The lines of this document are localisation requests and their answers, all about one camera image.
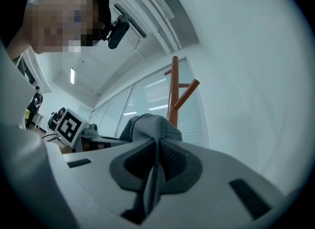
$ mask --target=white surface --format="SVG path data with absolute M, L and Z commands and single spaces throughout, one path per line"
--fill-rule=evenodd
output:
M 232 155 L 234 149 L 252 154 L 257 170 L 289 193 L 302 184 L 314 156 L 315 44 L 305 18 L 293 0 L 180 1 L 209 62 L 226 72 L 247 112 L 246 118 L 222 116 L 228 125 L 216 125 L 222 136 L 218 146 L 229 144 Z M 218 111 L 203 98 L 204 106 Z M 235 108 L 235 101 L 226 105 Z M 242 138 L 239 129 L 246 123 L 248 135 Z M 233 133 L 238 139 L 227 141 Z
M 51 81 L 61 71 L 59 60 L 55 59 L 54 53 L 43 53 L 40 55 L 34 53 L 34 56 L 46 83 L 50 86 Z
M 104 104 L 100 105 L 97 109 L 95 109 L 91 119 L 90 123 L 97 124 L 97 127 L 99 127 L 99 124 L 103 118 L 103 115 L 105 113 L 105 110 L 108 106 L 109 101 L 105 102 Z
M 57 144 L 45 142 L 45 146 L 56 183 L 80 228 L 98 229 L 106 228 L 108 225 L 115 229 L 136 228 L 129 221 L 110 211 L 93 197 L 93 193 L 85 189 L 70 170 Z
M 33 78 L 37 82 L 37 85 L 40 86 L 42 93 L 49 93 L 51 89 L 49 87 L 49 83 L 47 82 L 44 74 L 39 66 L 40 60 L 37 59 L 38 55 L 35 52 L 28 48 L 23 52 L 23 59 Z
M 98 151 L 64 154 L 63 158 L 67 163 L 88 158 L 91 163 L 71 168 L 71 173 L 100 204 L 120 215 L 133 207 L 136 193 L 119 187 L 110 174 L 110 163 L 116 156 L 137 146 L 136 143 L 128 143 Z

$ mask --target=wooden coat rack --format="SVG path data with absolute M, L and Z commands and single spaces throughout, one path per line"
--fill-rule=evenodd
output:
M 172 68 L 164 73 L 165 76 L 168 74 L 171 74 L 171 88 L 168 98 L 167 120 L 177 127 L 178 110 L 196 90 L 200 82 L 194 79 L 190 84 L 179 83 L 179 61 L 176 56 L 173 57 Z M 179 97 L 179 88 L 187 88 L 181 97 Z

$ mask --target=yellow object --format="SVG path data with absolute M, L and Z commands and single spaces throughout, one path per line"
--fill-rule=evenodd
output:
M 31 111 L 29 111 L 28 109 L 26 109 L 24 119 L 28 120 L 29 117 L 30 117 L 30 113 L 31 113 Z

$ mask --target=gray cloth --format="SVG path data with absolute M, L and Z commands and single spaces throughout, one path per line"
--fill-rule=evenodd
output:
M 126 124 L 119 140 L 137 141 L 153 138 L 156 142 L 160 138 L 182 140 L 182 133 L 164 117 L 150 113 L 132 117 Z

